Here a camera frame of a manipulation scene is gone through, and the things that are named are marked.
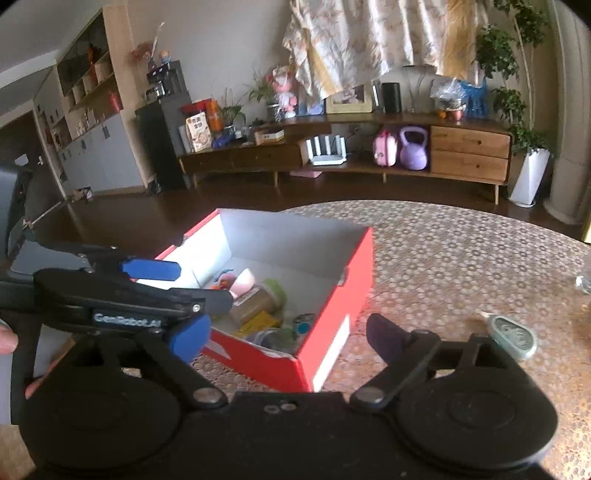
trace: picture frame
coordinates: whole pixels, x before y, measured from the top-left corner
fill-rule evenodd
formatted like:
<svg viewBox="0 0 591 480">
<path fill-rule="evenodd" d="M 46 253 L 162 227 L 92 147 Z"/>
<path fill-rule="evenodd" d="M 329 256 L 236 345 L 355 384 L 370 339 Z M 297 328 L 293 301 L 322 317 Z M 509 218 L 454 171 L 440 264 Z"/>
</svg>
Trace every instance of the picture frame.
<svg viewBox="0 0 591 480">
<path fill-rule="evenodd" d="M 347 88 L 326 99 L 326 113 L 371 113 L 373 109 L 371 83 Z"/>
</svg>

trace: doll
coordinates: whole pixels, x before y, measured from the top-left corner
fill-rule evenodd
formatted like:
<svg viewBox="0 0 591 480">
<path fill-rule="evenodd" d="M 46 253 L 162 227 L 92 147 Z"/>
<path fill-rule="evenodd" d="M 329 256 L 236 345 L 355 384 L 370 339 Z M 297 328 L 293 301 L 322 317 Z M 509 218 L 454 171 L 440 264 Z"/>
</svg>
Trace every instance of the doll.
<svg viewBox="0 0 591 480">
<path fill-rule="evenodd" d="M 296 116 L 297 97 L 291 91 L 293 82 L 289 67 L 276 67 L 273 69 L 271 86 L 275 92 L 275 100 L 281 106 L 285 118 Z"/>
</svg>

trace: human hand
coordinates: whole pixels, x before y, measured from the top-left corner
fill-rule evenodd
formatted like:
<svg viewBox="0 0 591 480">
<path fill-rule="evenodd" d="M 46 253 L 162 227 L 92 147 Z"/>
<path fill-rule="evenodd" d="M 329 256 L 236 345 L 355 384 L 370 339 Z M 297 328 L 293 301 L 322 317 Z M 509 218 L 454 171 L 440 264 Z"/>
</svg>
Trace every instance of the human hand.
<svg viewBox="0 0 591 480">
<path fill-rule="evenodd" d="M 17 349 L 18 337 L 8 326 L 0 324 L 0 355 L 13 353 Z"/>
<path fill-rule="evenodd" d="M 0 355 L 7 355 L 9 353 L 13 353 L 17 349 L 18 345 L 18 336 L 14 333 L 8 326 L 2 325 L 0 323 Z M 25 389 L 25 398 L 29 398 L 33 395 L 34 391 L 41 385 L 45 377 L 53 370 L 53 368 L 60 362 L 62 358 L 68 353 L 71 344 L 67 345 L 67 348 L 59 355 L 53 362 L 49 364 L 47 372 L 43 377 L 37 378 L 33 383 L 31 383 Z"/>
</svg>

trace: finger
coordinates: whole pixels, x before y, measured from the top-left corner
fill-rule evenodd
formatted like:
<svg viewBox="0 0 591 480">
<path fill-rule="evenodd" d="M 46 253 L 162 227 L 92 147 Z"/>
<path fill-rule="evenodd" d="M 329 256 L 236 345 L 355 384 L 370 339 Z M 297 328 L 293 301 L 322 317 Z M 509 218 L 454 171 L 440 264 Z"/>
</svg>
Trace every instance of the finger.
<svg viewBox="0 0 591 480">
<path fill-rule="evenodd" d="M 29 399 L 29 397 L 35 393 L 35 390 L 39 388 L 39 386 L 43 383 L 45 378 L 47 378 L 47 375 L 49 375 L 49 373 L 56 367 L 56 365 L 61 361 L 61 359 L 66 356 L 66 354 L 68 353 L 68 350 L 63 352 L 59 357 L 57 357 L 53 362 L 51 362 L 49 364 L 49 367 L 47 367 L 47 372 L 45 375 L 43 375 L 41 378 L 37 378 L 32 384 L 30 384 L 25 389 L 25 398 L 26 399 Z"/>
<path fill-rule="evenodd" d="M 17 349 L 18 337 L 8 328 L 0 326 L 0 355 L 13 353 Z"/>
<path fill-rule="evenodd" d="M 39 385 L 45 380 L 45 377 L 37 378 L 32 384 L 25 389 L 25 398 L 28 400 L 31 395 L 35 393 L 35 390 L 39 388 Z"/>
</svg>

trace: lace tablecloth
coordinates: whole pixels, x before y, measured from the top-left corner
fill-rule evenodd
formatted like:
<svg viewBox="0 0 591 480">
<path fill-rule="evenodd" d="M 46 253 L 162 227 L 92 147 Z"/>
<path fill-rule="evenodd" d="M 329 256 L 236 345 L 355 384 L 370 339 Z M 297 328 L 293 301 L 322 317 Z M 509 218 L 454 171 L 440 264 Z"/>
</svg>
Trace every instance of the lace tablecloth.
<svg viewBox="0 0 591 480">
<path fill-rule="evenodd" d="M 445 340 L 486 334 L 476 309 L 503 313 L 536 332 L 539 349 L 522 366 L 560 416 L 544 466 L 560 479 L 591 477 L 591 297 L 574 287 L 589 247 L 518 220 L 425 203 L 362 200 L 289 211 L 374 229 L 375 285 L 326 390 L 350 394 L 384 368 L 365 339 L 372 312 Z M 205 356 L 194 367 L 228 394 L 266 390 Z M 11 435 L 0 431 L 0 465 L 5 433 Z"/>
</svg>

